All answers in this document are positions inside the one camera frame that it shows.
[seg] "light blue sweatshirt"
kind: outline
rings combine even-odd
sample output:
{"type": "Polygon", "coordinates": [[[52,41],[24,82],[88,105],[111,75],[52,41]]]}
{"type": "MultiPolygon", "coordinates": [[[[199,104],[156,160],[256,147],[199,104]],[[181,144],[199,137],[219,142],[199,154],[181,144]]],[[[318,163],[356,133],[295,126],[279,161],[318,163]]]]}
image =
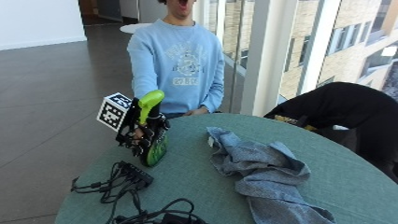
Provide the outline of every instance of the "light blue sweatshirt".
{"type": "Polygon", "coordinates": [[[213,113],[224,96],[224,55],[217,37],[199,24],[157,20],[132,35],[127,50],[135,97],[164,91],[161,112],[185,113],[203,105],[213,113]]]}

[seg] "building exterior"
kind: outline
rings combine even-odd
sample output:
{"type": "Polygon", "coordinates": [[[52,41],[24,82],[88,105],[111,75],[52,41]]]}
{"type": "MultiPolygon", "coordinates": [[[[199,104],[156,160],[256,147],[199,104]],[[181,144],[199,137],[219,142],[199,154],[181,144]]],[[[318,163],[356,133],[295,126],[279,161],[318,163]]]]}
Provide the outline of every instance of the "building exterior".
{"type": "MultiPolygon", "coordinates": [[[[281,95],[296,97],[318,1],[300,1],[281,95]]],[[[382,90],[398,41],[397,0],[344,0],[333,26],[318,86],[336,81],[382,90]]]]}
{"type": "MultiPolygon", "coordinates": [[[[211,0],[208,27],[217,32],[221,0],[211,0]]],[[[237,59],[239,71],[248,63],[255,0],[247,0],[244,10],[240,0],[224,0],[225,19],[223,46],[231,65],[237,59]],[[243,15],[240,52],[237,37],[240,14],[243,15]]],[[[295,28],[280,94],[291,99],[297,96],[300,79],[304,74],[305,56],[312,41],[314,19],[320,0],[300,0],[295,28]]],[[[317,86],[329,82],[345,81],[368,85],[382,90],[389,69],[397,60],[398,41],[398,0],[342,0],[334,21],[329,48],[318,77],[317,86]]]]}

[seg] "doorway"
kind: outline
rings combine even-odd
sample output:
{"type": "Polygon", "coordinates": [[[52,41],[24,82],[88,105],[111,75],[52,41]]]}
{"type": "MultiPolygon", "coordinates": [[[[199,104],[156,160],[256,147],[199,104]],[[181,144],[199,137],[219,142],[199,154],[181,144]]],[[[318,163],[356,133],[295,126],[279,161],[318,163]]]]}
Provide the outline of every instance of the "doorway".
{"type": "Polygon", "coordinates": [[[79,0],[84,26],[123,22],[120,1],[79,0]]]}

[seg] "person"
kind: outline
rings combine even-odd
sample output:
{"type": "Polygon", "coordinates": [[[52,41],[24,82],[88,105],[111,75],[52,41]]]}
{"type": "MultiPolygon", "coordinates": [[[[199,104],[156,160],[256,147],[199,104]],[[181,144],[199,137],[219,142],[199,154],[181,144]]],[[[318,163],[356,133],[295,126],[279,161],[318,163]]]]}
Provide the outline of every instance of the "person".
{"type": "Polygon", "coordinates": [[[137,30],[128,43],[135,97],[164,91],[169,118],[217,111],[224,97],[224,56],[217,37],[193,21],[197,0],[159,0],[167,16],[137,30]]]}
{"type": "Polygon", "coordinates": [[[264,117],[305,119],[301,126],[317,130],[333,125],[356,130],[354,152],[398,184],[397,115],[398,103],[384,92],[333,82],[280,104],[264,117]]]}

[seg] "floor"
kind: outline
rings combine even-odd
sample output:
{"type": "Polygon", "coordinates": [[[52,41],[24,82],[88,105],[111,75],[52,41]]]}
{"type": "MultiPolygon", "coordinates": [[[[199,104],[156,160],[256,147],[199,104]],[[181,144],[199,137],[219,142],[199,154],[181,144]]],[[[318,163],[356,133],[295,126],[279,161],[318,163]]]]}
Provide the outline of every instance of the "floor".
{"type": "Polygon", "coordinates": [[[2,224],[54,223],[72,179],[117,144],[96,116],[107,95],[132,96],[131,35],[120,27],[86,26],[87,42],[0,51],[2,224]]]}

